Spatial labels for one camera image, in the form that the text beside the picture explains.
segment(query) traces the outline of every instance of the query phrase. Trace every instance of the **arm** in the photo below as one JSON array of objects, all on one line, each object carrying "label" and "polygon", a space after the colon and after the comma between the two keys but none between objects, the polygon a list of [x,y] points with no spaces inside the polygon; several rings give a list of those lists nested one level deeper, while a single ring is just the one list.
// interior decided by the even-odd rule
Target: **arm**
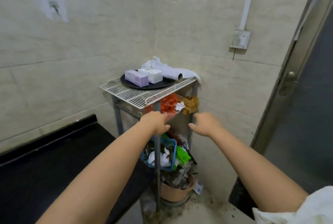
[{"label": "arm", "polygon": [[166,114],[150,112],[102,151],[53,202],[37,224],[105,223],[153,134],[163,134]]},{"label": "arm", "polygon": [[264,212],[296,212],[308,194],[281,170],[246,146],[209,113],[194,115],[190,128],[210,137],[226,156],[252,199]]}]

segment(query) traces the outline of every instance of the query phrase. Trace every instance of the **round black tray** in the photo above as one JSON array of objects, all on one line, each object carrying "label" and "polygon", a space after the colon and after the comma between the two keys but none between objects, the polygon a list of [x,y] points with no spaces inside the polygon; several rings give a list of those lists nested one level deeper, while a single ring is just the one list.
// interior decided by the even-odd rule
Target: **round black tray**
[{"label": "round black tray", "polygon": [[120,81],[129,88],[134,88],[134,89],[139,89],[139,90],[161,89],[164,87],[168,87],[169,85],[171,85],[175,82],[175,80],[173,80],[173,79],[167,79],[164,77],[161,82],[158,82],[156,84],[149,83],[149,85],[147,85],[145,87],[138,87],[137,85],[133,84],[132,82],[127,81],[125,79],[125,74],[120,77]]}]

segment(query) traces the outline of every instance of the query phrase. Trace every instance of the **door handle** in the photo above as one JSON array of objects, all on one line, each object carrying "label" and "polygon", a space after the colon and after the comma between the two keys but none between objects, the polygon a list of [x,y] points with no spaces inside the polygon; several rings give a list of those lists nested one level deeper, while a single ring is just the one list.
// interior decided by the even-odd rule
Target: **door handle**
[{"label": "door handle", "polygon": [[281,96],[288,95],[293,90],[296,80],[297,80],[296,73],[293,71],[288,72],[282,82],[281,89],[279,91],[279,95],[281,95]]}]

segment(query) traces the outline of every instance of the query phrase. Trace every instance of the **metal leg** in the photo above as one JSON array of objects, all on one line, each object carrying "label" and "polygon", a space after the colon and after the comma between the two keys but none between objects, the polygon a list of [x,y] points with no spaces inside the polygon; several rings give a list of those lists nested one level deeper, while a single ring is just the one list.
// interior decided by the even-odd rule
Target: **metal leg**
[{"label": "metal leg", "polygon": [[116,106],[117,102],[118,98],[116,96],[112,96],[112,103],[113,103],[114,115],[116,117],[118,134],[119,136],[121,136],[124,133],[124,128],[122,123],[122,117],[120,115],[120,109]]},{"label": "metal leg", "polygon": [[[161,103],[154,104],[155,111],[161,111]],[[160,153],[161,153],[161,136],[154,136],[154,144],[155,144],[155,174],[156,174],[156,212],[160,210],[161,204],[161,163],[160,163]]]},{"label": "metal leg", "polygon": [[[194,82],[193,88],[192,88],[192,96],[198,95],[198,81]],[[193,123],[193,113],[189,115],[189,123]],[[189,144],[189,149],[191,149],[191,136],[192,136],[192,129],[188,128],[187,130],[187,143]]]}]

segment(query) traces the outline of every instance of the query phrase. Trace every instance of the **wire shelf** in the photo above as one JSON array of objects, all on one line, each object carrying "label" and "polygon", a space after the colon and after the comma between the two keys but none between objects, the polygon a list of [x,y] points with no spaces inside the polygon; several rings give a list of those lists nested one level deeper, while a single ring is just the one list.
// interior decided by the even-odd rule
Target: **wire shelf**
[{"label": "wire shelf", "polygon": [[113,79],[105,83],[104,85],[101,85],[100,87],[118,97],[119,99],[125,101],[128,104],[131,104],[132,106],[143,109],[146,106],[149,106],[156,101],[159,101],[163,99],[164,97],[180,90],[183,87],[186,87],[187,85],[190,85],[191,83],[194,83],[197,79],[192,77],[189,79],[185,79],[183,81],[178,81],[172,84],[169,87],[165,87],[162,89],[157,90],[137,90],[137,89],[131,89],[129,87],[124,86],[120,78]]}]

